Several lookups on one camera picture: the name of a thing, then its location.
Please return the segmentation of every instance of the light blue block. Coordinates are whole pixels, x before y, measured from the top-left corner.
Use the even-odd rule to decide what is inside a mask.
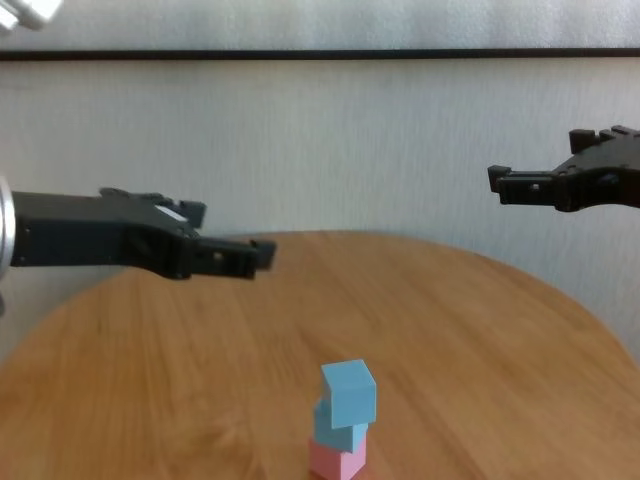
[[[313,409],[313,439],[316,443],[341,452],[355,452],[367,435],[369,425],[362,423],[351,427],[331,428],[331,406],[320,400]]]
[[[322,366],[331,428],[376,421],[376,382],[363,360]]]

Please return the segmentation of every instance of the white wall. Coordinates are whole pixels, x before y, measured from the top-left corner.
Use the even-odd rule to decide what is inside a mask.
[[[637,0],[67,0],[0,49],[639,46]]]
[[[633,59],[3,64],[0,170],[16,190],[203,200],[207,233],[471,249],[574,296],[640,357],[640,211],[505,207],[486,173],[557,166],[573,128],[640,127],[638,78]],[[3,352],[109,272],[13,270]]]

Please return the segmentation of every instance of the cube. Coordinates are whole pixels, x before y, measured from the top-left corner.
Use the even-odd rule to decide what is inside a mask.
[[[313,410],[313,417],[313,439],[316,443],[349,453],[356,451],[369,428],[368,423],[331,428],[331,406],[325,400],[320,400],[316,404]]]
[[[323,365],[322,373],[331,428],[376,421],[376,382],[364,360]]]
[[[309,440],[309,470],[325,480],[351,480],[367,461],[367,437],[354,453],[341,452]]]

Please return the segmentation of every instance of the round table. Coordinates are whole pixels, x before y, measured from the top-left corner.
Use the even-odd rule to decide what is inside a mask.
[[[255,281],[128,270],[45,319],[0,370],[0,478],[313,478],[320,366],[359,358],[358,479],[640,478],[636,366],[565,295],[408,238],[269,238]]]

